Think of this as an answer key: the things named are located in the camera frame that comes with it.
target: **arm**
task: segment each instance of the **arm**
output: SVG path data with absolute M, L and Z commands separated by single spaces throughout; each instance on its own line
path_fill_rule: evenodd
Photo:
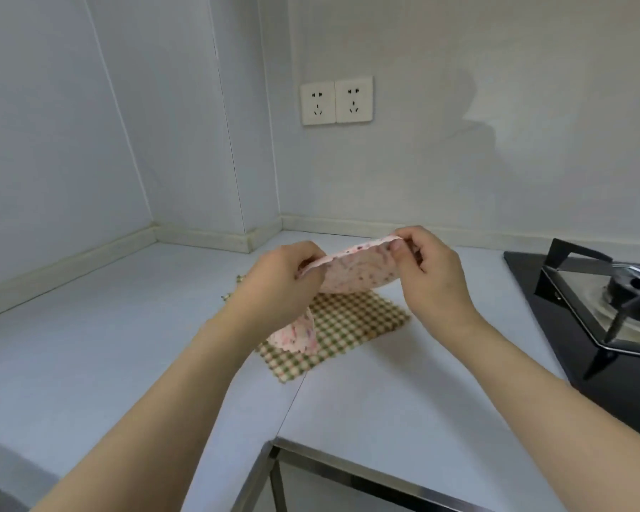
M 457 254 L 421 227 L 393 243 L 405 299 L 474 375 L 571 512 L 640 511 L 640 434 L 507 341 L 474 308 Z
M 230 381 L 257 344 L 308 307 L 324 272 L 295 275 L 323 255 L 312 242 L 265 253 L 161 378 L 33 510 L 180 510 Z

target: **black stove top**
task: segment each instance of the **black stove top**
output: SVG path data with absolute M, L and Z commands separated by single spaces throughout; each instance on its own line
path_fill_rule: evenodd
M 569 305 L 561 298 L 560 291 L 552 291 L 555 297 L 546 298 L 545 274 L 550 273 L 550 269 L 544 267 L 546 255 L 505 252 L 504 257 L 571 385 L 640 432 L 640 343 L 628 341 L 628 337 L 610 341 L 612 338 L 606 338 L 605 325 L 598 325 L 592 317 L 585 321 L 581 319 L 588 314 L 589 304 L 583 303 L 588 298 L 577 291 L 572 292 L 572 286 L 567 287 L 566 283 L 563 289 L 570 299 Z M 576 281 L 579 277 L 585 277 L 586 281 L 597 280 L 598 276 L 607 281 L 613 275 L 612 265 L 604 263 L 603 259 L 566 258 L 559 268 Z M 640 334 L 636 330 L 628 333 L 633 337 Z

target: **green checkered fabric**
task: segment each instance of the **green checkered fabric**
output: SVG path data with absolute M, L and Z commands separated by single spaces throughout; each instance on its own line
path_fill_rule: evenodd
M 373 291 L 319 293 L 310 311 L 315 320 L 317 353 L 287 352 L 267 341 L 256 348 L 280 382 L 295 379 L 324 360 L 400 328 L 410 319 L 407 311 Z

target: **power socket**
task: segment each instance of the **power socket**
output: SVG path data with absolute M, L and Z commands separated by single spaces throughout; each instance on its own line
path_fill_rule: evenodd
M 310 82 L 301 85 L 301 122 L 315 126 L 336 122 L 334 82 Z
M 360 77 L 338 80 L 336 88 L 336 121 L 369 122 L 373 118 L 374 78 Z

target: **hand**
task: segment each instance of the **hand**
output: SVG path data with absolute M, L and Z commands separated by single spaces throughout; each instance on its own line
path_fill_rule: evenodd
M 232 324 L 246 327 L 257 345 L 308 308 L 325 280 L 325 268 L 318 267 L 297 278 L 299 267 L 324 256 L 325 252 L 311 241 L 264 253 L 219 314 Z
M 412 312 L 437 339 L 459 327 L 477 324 L 483 318 L 469 297 L 460 257 L 436 235 L 421 226 L 394 232 L 420 249 L 417 261 L 404 241 L 391 243 L 399 268 L 405 301 Z

